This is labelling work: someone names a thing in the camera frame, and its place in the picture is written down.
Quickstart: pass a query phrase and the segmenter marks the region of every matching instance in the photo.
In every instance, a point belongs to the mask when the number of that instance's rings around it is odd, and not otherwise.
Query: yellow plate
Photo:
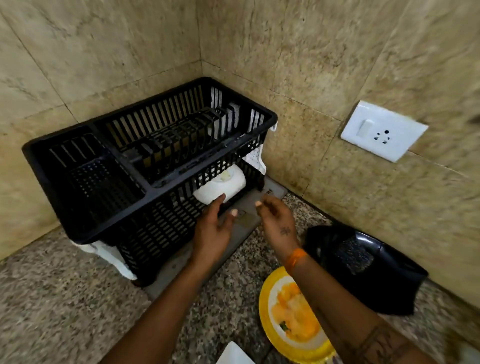
[[[335,350],[320,330],[318,335],[307,343],[297,343],[286,337],[280,326],[273,320],[272,306],[277,303],[276,296],[285,284],[294,282],[284,267],[280,267],[268,276],[260,292],[260,320],[265,334],[280,354],[300,364],[325,363]]]

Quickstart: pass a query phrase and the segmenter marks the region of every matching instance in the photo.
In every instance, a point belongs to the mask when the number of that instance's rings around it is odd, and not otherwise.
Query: orange thread bracelet
[[[292,252],[292,254],[290,254],[290,256],[287,258],[287,261],[285,262],[285,270],[287,271],[287,273],[292,275],[292,270],[297,264],[297,262],[306,255],[307,255],[307,252],[304,251],[303,249],[300,249],[300,248],[295,249]]]

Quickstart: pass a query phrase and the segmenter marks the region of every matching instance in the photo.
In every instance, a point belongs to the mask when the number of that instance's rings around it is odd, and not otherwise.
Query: left hand
[[[225,252],[232,233],[233,222],[238,215],[234,209],[227,214],[221,226],[218,225],[218,212],[225,200],[225,194],[214,200],[203,212],[195,227],[191,264],[209,272]]]

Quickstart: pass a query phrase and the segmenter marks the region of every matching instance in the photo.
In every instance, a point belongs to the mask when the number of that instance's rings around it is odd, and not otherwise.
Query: hand
[[[227,214],[223,225],[218,225],[218,212],[224,200],[225,194],[222,194],[212,201],[195,227],[191,264],[205,273],[212,269],[225,252],[230,241],[233,222],[238,215],[238,210],[234,209]]]
[[[262,218],[265,238],[284,264],[290,254],[300,246],[293,214],[282,201],[267,194],[264,194],[255,206]]]

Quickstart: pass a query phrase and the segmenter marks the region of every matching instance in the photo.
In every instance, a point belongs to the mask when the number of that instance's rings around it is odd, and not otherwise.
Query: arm
[[[292,212],[279,199],[267,195],[256,205],[265,238],[284,264],[299,248]],[[292,276],[345,364],[435,363],[311,257],[301,258]]]
[[[199,219],[188,265],[155,300],[135,326],[110,350],[101,364],[167,363],[187,312],[203,281],[228,246],[236,210],[218,225],[225,195],[211,203]]]

